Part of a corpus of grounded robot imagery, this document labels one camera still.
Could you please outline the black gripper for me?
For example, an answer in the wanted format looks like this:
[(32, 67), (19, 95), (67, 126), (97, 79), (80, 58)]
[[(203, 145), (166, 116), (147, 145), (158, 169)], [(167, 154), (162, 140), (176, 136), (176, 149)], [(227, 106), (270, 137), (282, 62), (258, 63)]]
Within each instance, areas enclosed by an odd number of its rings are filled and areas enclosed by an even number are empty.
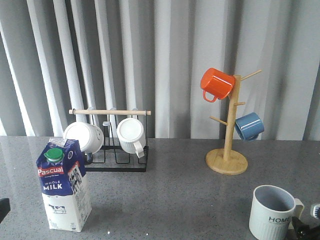
[[(315, 219), (320, 219), (320, 203), (314, 203), (310, 207), (310, 215)], [(292, 217), (292, 225), (298, 240), (319, 240), (320, 226), (310, 228), (308, 224), (303, 223), (298, 217)]]

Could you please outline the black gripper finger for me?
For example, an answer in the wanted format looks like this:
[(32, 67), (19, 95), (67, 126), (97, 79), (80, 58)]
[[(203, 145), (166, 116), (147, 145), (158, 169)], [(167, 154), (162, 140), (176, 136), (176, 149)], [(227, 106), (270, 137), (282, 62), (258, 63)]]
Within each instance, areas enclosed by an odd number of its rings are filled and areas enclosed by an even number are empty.
[(10, 199), (9, 198), (1, 198), (0, 199), (0, 223), (4, 220), (4, 218), (11, 211)]

